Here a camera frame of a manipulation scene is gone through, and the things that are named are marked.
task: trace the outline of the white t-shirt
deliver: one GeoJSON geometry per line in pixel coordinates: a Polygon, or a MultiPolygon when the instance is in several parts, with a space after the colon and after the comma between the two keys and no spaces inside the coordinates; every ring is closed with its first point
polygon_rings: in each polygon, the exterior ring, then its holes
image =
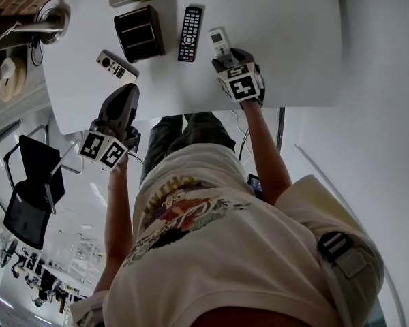
{"type": "Polygon", "coordinates": [[[136,198],[130,254],[110,291],[72,305],[76,325],[186,327],[233,306],[341,326],[309,226],[357,231],[300,203],[294,191],[313,177],[285,191],[276,207],[245,180],[224,146],[195,144],[165,158],[136,198]]]}

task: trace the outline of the shoulder strap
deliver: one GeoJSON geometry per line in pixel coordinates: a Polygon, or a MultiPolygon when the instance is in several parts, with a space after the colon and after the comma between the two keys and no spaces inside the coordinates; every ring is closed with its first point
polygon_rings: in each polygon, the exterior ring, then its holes
{"type": "Polygon", "coordinates": [[[372,241],[329,232],[318,239],[320,265],[345,327],[363,326],[382,287],[383,261],[372,241]]]}

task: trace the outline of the white remote control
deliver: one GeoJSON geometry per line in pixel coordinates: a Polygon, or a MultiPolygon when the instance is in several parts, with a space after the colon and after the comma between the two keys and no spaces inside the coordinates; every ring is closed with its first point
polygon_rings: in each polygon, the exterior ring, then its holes
{"type": "Polygon", "coordinates": [[[106,69],[112,75],[124,81],[124,83],[134,84],[136,81],[135,75],[133,75],[128,70],[126,70],[124,67],[121,67],[121,65],[119,65],[116,61],[110,58],[103,51],[100,53],[100,56],[97,58],[97,63],[99,63],[101,67],[106,69]]]}
{"type": "Polygon", "coordinates": [[[227,68],[234,66],[232,52],[230,51],[230,44],[222,28],[215,28],[209,31],[209,40],[215,57],[222,62],[227,68]]]}

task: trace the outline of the office chair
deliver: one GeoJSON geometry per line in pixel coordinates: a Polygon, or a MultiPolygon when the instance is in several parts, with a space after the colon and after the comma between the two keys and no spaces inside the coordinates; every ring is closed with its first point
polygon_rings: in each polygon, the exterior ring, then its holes
{"type": "Polygon", "coordinates": [[[56,214],[55,204],[65,194],[61,169],[74,174],[83,171],[83,159],[80,171],[62,165],[67,154],[79,142],[75,141],[61,157],[59,150],[48,145],[48,126],[39,126],[27,136],[20,136],[18,144],[3,159],[13,189],[3,224],[16,238],[35,249],[42,249],[50,214],[56,214]],[[45,131],[45,144],[30,138],[41,129],[45,131]],[[18,148],[27,179],[15,185],[9,158],[18,148]]]}

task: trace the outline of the white wall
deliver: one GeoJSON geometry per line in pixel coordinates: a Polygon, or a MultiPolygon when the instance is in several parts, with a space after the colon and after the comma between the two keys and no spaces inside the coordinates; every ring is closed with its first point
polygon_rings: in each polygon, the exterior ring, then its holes
{"type": "MultiPolygon", "coordinates": [[[[344,196],[376,241],[409,326],[409,0],[346,5],[338,103],[289,109],[282,153],[293,176],[308,173],[298,142],[344,196]]],[[[399,326],[391,295],[380,299],[399,326]]]]}

